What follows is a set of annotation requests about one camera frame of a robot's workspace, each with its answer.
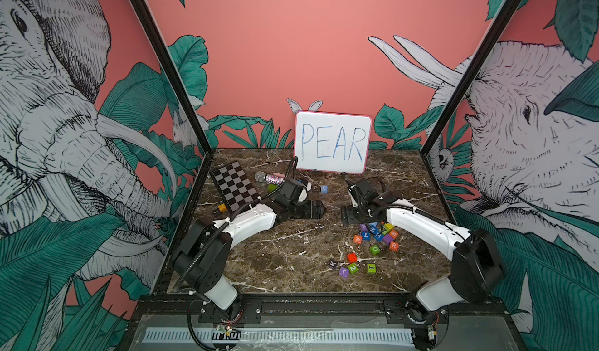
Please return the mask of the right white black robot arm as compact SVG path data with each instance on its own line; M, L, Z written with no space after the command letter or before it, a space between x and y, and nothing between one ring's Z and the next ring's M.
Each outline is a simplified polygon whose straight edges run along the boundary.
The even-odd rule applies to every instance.
M480 304L505 278L505 266L490 232L470 230L437 218L392 190L379 193L368 179L346 181L351 206L342 223L386 222L432 246L451 263L450 273L422 285L404 304L415 322L450 304Z

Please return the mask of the orange R letter block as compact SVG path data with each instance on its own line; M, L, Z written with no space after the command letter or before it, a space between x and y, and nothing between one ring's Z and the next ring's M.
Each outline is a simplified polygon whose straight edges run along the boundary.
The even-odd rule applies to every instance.
M390 243L390 245L389 245L389 249L390 249L391 251L398 252L398 251L399 251L399 244L398 244L398 243L396 243L396 242L394 242L394 241L392 241L392 242Z

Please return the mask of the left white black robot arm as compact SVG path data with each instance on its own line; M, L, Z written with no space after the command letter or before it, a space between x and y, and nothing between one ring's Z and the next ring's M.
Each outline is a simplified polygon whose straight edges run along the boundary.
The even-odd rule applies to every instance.
M229 310L239 294L224 270L235 246L289 220L317 220L325 215L324 204L310 200L308 186L295 178L298 163L299 158L293 157L282 184L266 196L242 205L227 218L190 226L172 256L171 266L179 276L174 293L187 291Z

